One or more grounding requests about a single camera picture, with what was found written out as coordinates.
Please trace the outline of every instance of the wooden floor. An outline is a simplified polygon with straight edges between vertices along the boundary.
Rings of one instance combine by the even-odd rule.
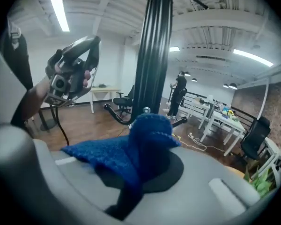
[[[163,108],[166,108],[165,102],[166,100],[163,99],[160,108],[160,114],[162,115],[166,114],[166,112],[162,110]],[[91,113],[90,105],[77,105],[74,107],[64,107],[59,109],[59,120],[71,145],[85,140],[104,139],[129,134],[128,126],[124,126],[116,122],[113,117],[106,110],[104,110],[104,104],[105,102],[94,103],[94,114]],[[49,109],[43,110],[43,114],[45,119],[52,118]],[[66,140],[58,126],[50,129],[50,131],[41,131],[39,129],[41,125],[39,116],[36,115],[34,118],[34,122],[29,122],[29,128],[32,131],[34,138],[45,141],[50,150],[60,150],[62,147],[67,145]],[[200,139],[203,136],[204,126],[207,124],[207,122],[204,123],[201,130],[198,130],[199,124],[200,121],[198,118],[192,116],[186,124],[182,124],[174,128],[173,133],[176,136],[180,136],[181,141],[187,145],[192,145],[194,147],[203,149],[202,147],[196,145],[188,137],[190,132],[193,133],[195,138]],[[206,146],[214,146],[221,150],[226,150],[233,142],[233,138],[231,138],[224,146],[223,140],[226,135],[226,131],[223,131],[220,128],[215,128],[215,132],[210,132],[206,136],[203,143]],[[232,151],[235,153],[240,153],[239,145],[240,144],[238,142]],[[183,143],[182,146],[188,149],[197,150],[192,147],[187,147]],[[223,152],[215,148],[207,148],[203,153],[212,156],[224,165],[231,165],[231,163],[233,163],[235,160],[233,156],[228,155],[224,157]],[[238,164],[236,164],[236,166],[232,166],[244,171],[244,168],[239,167],[240,165]]]

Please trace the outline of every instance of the chair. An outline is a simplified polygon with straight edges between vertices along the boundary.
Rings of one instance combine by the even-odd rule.
[[[240,143],[241,149],[244,152],[241,156],[242,161],[246,163],[244,158],[259,160],[258,151],[270,131],[270,122],[265,117],[260,117],[259,120],[255,120],[252,123],[249,132],[244,136]]]
[[[132,102],[133,102],[133,96],[134,96],[134,85],[132,86],[130,92],[128,93],[127,96],[122,97],[122,92],[117,92],[120,97],[116,97],[113,99],[113,103],[115,105],[118,105],[118,110],[115,110],[115,112],[119,112],[120,111],[120,116],[123,115],[123,113],[128,113],[131,114],[131,107],[132,106]]]

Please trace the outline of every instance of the white cable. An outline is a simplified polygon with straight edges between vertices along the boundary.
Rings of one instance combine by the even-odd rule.
[[[200,150],[200,151],[202,151],[202,152],[205,152],[205,150],[206,150],[207,148],[215,148],[215,149],[217,149],[217,150],[219,150],[219,151],[221,151],[221,152],[225,152],[225,151],[223,151],[223,150],[221,150],[221,149],[219,149],[219,148],[216,148],[216,147],[214,147],[214,146],[205,146],[205,145],[203,145],[202,143],[200,143],[200,139],[199,139],[199,138],[194,138],[194,137],[193,137],[192,133],[189,133],[188,137],[191,138],[191,139],[193,140],[193,142],[194,142],[195,144],[197,144],[198,146],[204,147],[204,149],[197,148],[197,147],[192,146],[192,145],[188,145],[188,144],[186,144],[185,142],[181,141],[181,137],[180,137],[180,136],[176,136],[176,137],[179,139],[179,141],[180,141],[181,143],[185,144],[187,147],[192,147],[192,148],[195,148],[195,149]]]

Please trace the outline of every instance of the metal railing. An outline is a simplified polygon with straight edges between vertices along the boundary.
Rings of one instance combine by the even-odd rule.
[[[172,88],[170,90],[170,96],[169,96],[168,102],[171,101],[173,91],[174,91],[174,89]],[[207,98],[207,97],[205,97],[203,95],[200,95],[200,94],[196,94],[196,93],[193,93],[193,92],[187,92],[186,95],[183,97],[183,99],[180,103],[180,106],[184,107],[184,108],[187,108],[187,109],[190,109],[192,105],[189,104],[189,102],[194,101],[196,97]],[[196,107],[195,109],[196,109],[195,110],[196,112],[203,115],[204,109],[201,109],[201,108],[198,108],[198,107]],[[253,115],[248,114],[248,113],[246,113],[246,112],[244,112],[244,111],[242,111],[242,110],[240,110],[236,107],[231,107],[231,109],[236,112],[236,115],[239,118],[240,123],[243,125],[243,127],[245,128],[246,131],[248,131],[250,129],[252,123],[257,119]]]

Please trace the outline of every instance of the blue knitted fabric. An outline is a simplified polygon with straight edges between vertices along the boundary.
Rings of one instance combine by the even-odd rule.
[[[142,114],[137,117],[128,136],[80,142],[61,150],[93,167],[104,165],[121,176],[133,190],[152,178],[152,151],[180,146],[172,137],[172,125],[164,116]]]

